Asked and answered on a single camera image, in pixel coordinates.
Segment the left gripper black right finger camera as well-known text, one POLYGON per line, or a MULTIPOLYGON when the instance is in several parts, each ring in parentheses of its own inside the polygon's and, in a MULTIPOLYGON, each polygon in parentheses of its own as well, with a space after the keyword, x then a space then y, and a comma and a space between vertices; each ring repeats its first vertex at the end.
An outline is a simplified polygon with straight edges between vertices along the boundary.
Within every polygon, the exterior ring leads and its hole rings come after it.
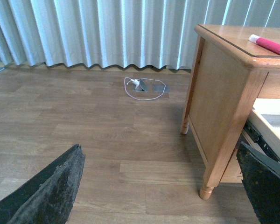
POLYGON ((262 224, 280 224, 280 164, 241 142, 237 160, 242 183, 253 210, 262 224))

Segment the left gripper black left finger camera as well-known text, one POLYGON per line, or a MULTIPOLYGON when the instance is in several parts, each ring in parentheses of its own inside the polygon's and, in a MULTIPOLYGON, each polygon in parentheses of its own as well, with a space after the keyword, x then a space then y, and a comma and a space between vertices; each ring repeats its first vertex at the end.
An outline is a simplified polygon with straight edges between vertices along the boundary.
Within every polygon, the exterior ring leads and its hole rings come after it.
POLYGON ((83 174, 85 155, 79 144, 0 201, 0 224, 64 224, 83 174))

